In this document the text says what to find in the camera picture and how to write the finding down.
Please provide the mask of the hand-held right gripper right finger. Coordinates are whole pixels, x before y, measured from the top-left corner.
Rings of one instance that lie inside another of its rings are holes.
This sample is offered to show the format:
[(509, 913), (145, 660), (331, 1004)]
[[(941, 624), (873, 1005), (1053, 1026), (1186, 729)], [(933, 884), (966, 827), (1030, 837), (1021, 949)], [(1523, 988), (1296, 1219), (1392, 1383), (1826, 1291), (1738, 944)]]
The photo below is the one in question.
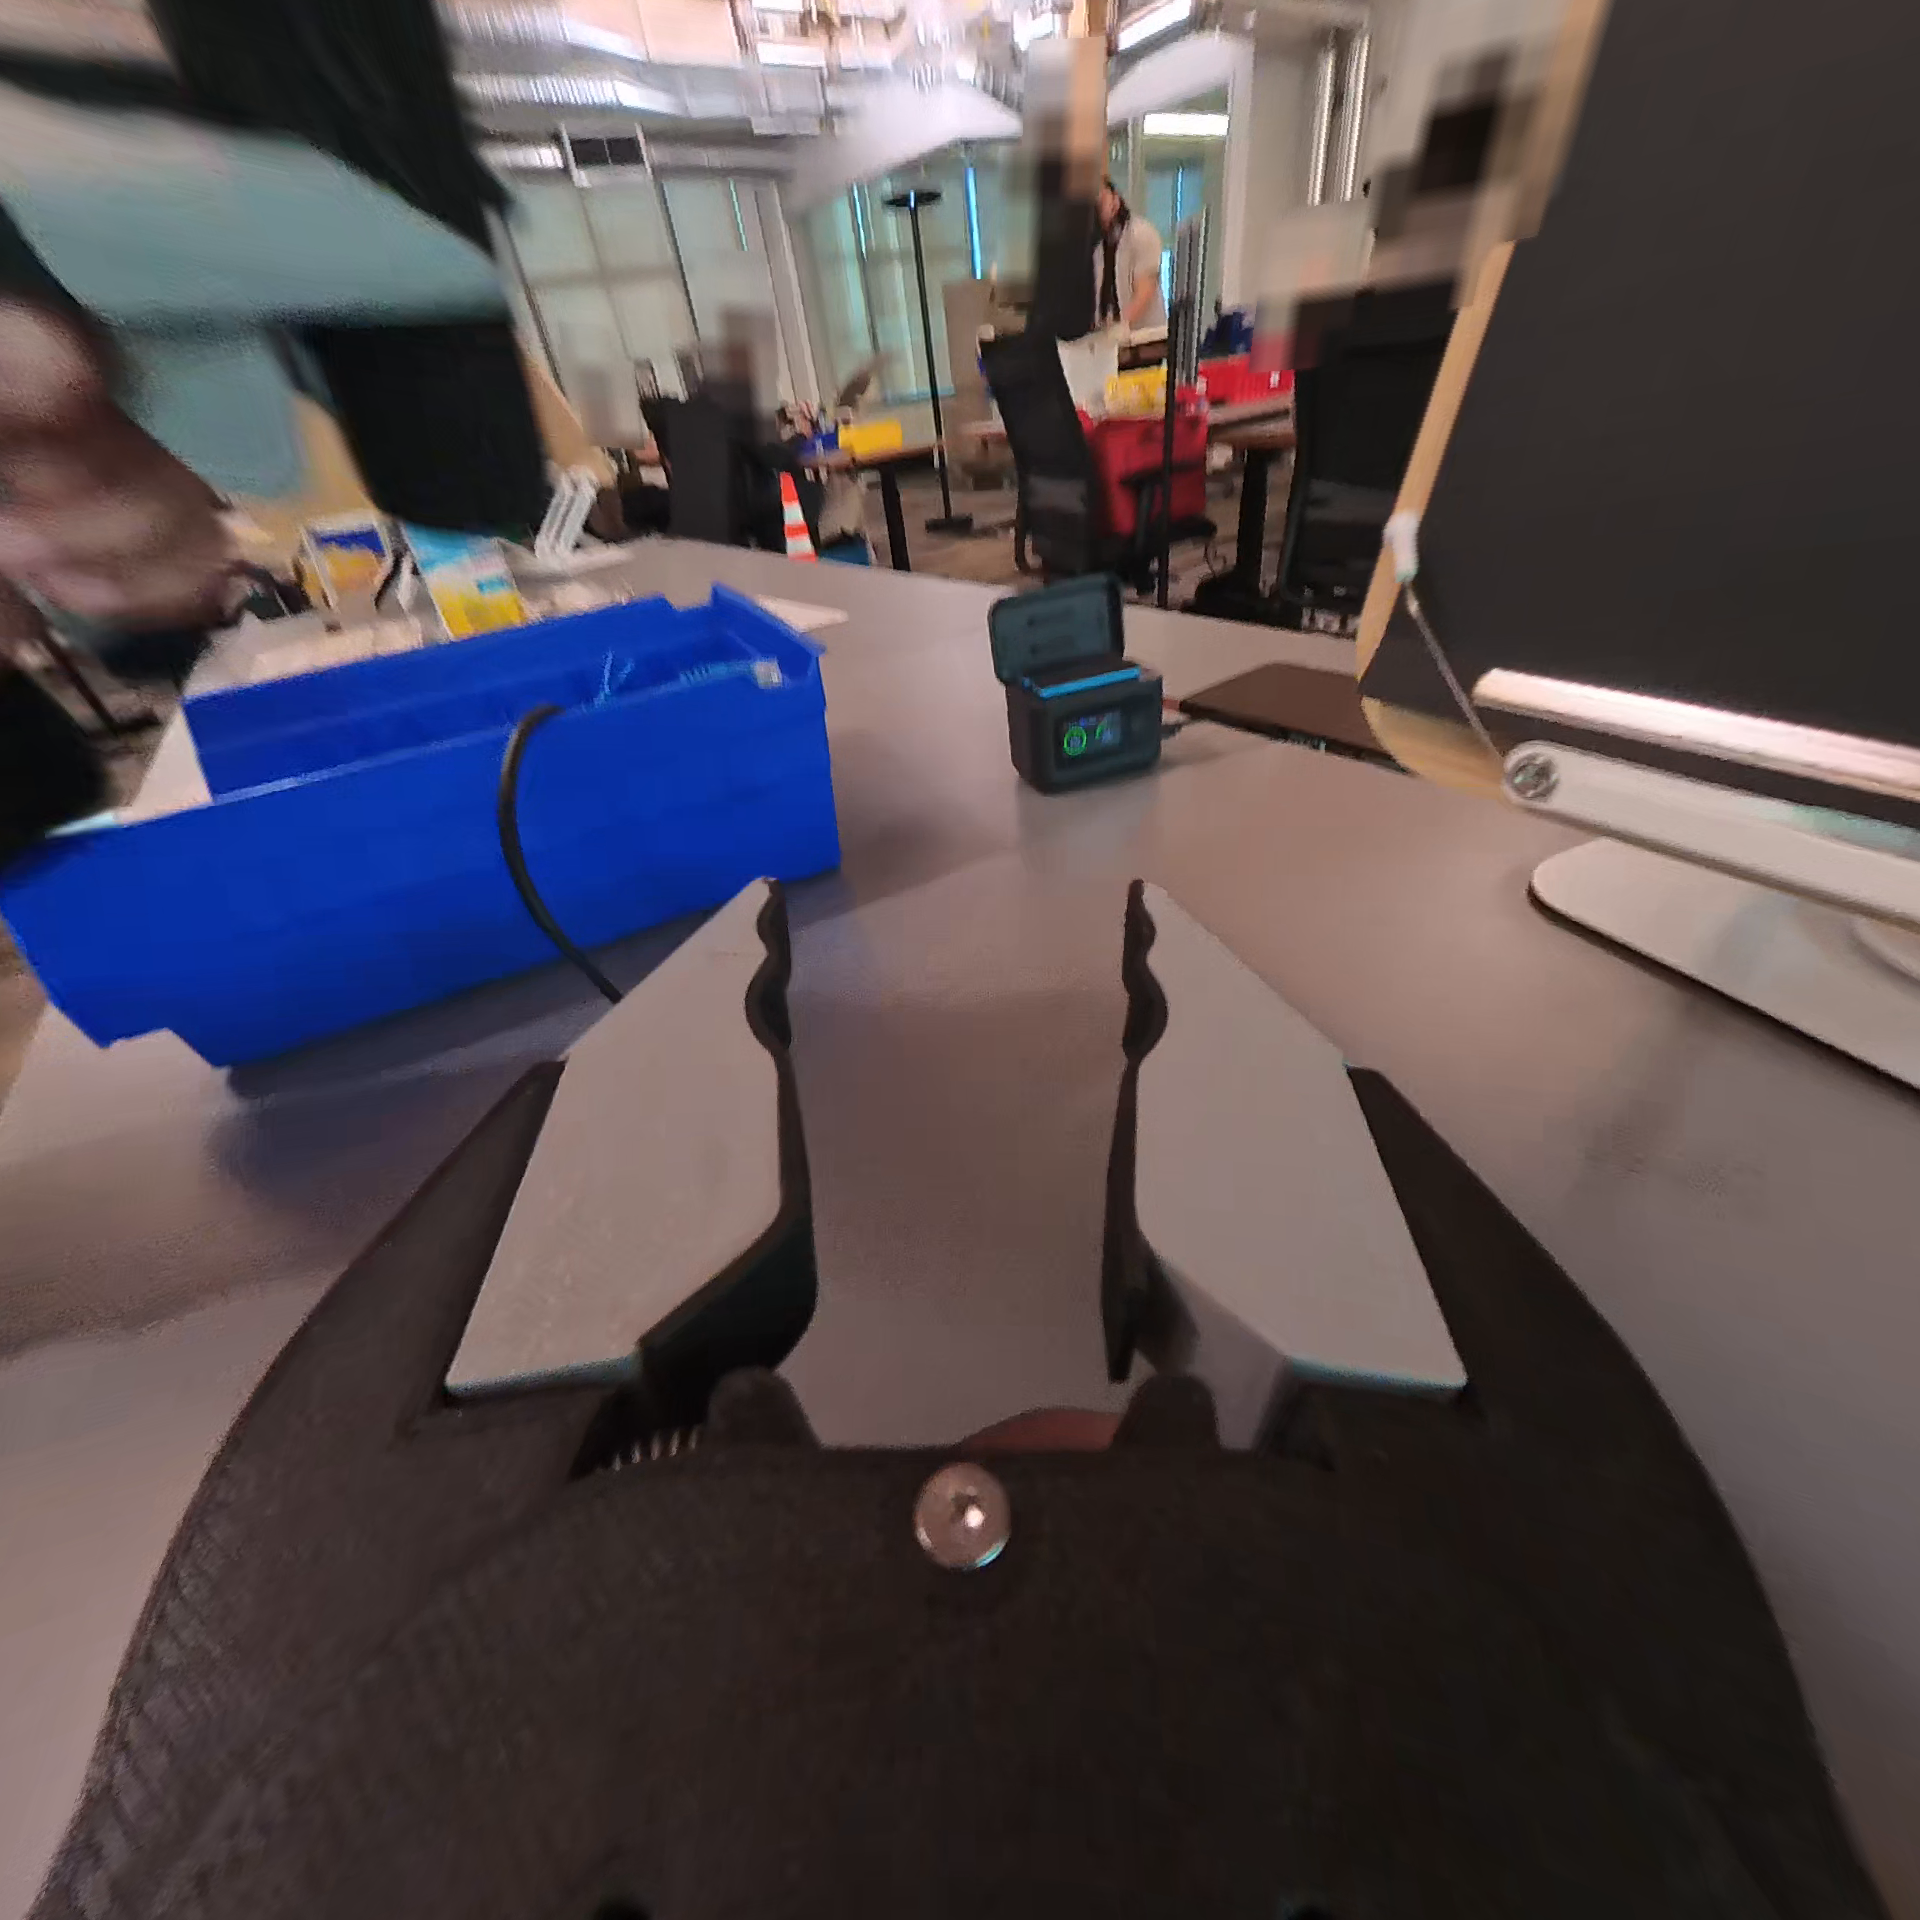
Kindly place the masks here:
[(1122, 909), (1099, 1244), (1109, 1380), (1197, 1380), (1221, 1420), (1309, 1388), (1470, 1380), (1341, 1049), (1156, 883)]

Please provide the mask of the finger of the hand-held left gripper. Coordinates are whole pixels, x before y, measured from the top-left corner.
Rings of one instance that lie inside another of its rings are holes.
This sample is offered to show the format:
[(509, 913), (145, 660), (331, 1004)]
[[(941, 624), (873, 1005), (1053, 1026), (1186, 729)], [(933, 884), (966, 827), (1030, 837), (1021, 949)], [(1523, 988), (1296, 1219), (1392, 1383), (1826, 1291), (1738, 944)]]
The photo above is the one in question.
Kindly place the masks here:
[(304, 492), (299, 403), (320, 401), (320, 362), (280, 327), (121, 327), (124, 405), (222, 499)]
[(97, 319), (497, 320), (485, 242), (289, 135), (3, 93), (4, 228)]

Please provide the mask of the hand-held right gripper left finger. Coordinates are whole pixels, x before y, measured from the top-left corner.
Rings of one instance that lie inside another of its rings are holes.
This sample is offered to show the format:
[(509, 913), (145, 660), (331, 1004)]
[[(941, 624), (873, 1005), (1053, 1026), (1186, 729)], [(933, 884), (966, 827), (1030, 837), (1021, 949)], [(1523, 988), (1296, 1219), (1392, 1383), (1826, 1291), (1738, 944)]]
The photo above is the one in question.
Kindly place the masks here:
[(701, 1407), (819, 1300), (784, 890), (753, 880), (564, 1053), (445, 1371), (457, 1402), (640, 1385)]

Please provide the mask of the blue plastic bin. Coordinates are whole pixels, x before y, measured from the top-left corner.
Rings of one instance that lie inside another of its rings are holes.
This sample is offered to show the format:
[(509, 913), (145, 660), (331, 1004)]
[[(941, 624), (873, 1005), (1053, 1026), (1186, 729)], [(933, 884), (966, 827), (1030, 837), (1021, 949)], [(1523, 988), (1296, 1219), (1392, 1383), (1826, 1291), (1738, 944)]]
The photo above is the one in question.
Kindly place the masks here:
[(4, 925), (94, 1044), (236, 1068), (837, 868), (824, 652), (716, 586), (186, 699), (208, 797), (42, 843)]

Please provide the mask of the person's left forearm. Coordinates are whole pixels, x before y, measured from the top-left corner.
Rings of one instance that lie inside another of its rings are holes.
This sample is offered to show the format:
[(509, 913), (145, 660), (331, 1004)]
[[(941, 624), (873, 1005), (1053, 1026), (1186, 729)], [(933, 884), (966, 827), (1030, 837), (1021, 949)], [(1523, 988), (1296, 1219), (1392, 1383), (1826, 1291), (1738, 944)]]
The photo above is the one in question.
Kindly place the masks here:
[(17, 664), (3, 664), (3, 873), (61, 827), (112, 809), (97, 735)]

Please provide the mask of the person's left hand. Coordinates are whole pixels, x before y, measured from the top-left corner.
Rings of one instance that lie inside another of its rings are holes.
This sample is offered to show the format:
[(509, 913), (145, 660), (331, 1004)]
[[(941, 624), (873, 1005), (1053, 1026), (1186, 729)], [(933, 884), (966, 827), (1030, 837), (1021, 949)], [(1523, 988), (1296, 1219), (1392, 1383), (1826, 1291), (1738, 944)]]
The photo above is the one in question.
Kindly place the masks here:
[(85, 333), (3, 307), (3, 624), (49, 612), (112, 633), (203, 633), (233, 616), (219, 499), (116, 405)]

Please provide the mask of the blue white wipes canister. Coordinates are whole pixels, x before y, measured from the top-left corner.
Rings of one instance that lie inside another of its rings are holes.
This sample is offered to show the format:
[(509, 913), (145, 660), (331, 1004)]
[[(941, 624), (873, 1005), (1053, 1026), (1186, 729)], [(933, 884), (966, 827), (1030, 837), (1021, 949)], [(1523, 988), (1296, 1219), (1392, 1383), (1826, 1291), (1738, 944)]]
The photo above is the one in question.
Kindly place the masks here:
[(499, 540), (412, 521), (401, 521), (398, 532), (417, 600), (429, 605), (445, 640), (505, 633), (532, 619)]

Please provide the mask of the black device case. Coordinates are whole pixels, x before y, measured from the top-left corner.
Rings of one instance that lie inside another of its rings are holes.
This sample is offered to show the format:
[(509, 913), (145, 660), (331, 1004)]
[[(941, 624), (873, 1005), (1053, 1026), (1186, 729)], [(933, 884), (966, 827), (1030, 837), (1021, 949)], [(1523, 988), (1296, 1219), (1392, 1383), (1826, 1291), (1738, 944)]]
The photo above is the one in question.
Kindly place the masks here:
[(1162, 672), (1124, 652), (1124, 592), (1091, 573), (1008, 592), (990, 610), (1011, 759), (1043, 796), (1154, 770), (1163, 748)]

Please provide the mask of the red storage bin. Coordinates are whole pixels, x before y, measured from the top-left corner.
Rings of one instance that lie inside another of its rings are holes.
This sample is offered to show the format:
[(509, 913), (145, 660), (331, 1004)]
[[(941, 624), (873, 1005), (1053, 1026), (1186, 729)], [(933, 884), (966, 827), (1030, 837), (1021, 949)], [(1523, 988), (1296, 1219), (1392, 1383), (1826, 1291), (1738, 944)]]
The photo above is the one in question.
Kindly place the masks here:
[(1102, 531), (1114, 541), (1156, 540), (1170, 489), (1172, 538), (1189, 538), (1209, 514), (1209, 407), (1179, 401), (1166, 440), (1163, 416), (1082, 416)]

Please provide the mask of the black office chair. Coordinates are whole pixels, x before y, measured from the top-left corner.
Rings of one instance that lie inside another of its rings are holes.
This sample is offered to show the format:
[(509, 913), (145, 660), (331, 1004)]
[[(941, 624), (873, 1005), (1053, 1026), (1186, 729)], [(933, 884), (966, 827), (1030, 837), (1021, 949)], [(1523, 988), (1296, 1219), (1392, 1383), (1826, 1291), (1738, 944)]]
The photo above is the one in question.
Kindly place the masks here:
[(1452, 280), (1326, 296), (1294, 341), (1294, 457), (1274, 602), (1350, 639), (1456, 320)]
[(1056, 344), (1000, 333), (979, 363), (1016, 461), (1018, 569), (1045, 584), (1114, 573), (1121, 547)]

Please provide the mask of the black computer monitor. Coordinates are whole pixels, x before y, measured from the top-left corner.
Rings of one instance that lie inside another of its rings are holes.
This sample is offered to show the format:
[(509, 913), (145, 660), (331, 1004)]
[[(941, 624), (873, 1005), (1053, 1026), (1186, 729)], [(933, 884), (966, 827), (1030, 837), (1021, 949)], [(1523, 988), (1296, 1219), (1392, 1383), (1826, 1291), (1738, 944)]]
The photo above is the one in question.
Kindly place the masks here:
[(1915, 5), (1406, 5), (1377, 261), (1458, 255), (1361, 697), (1490, 793), (1494, 671), (1915, 748)]

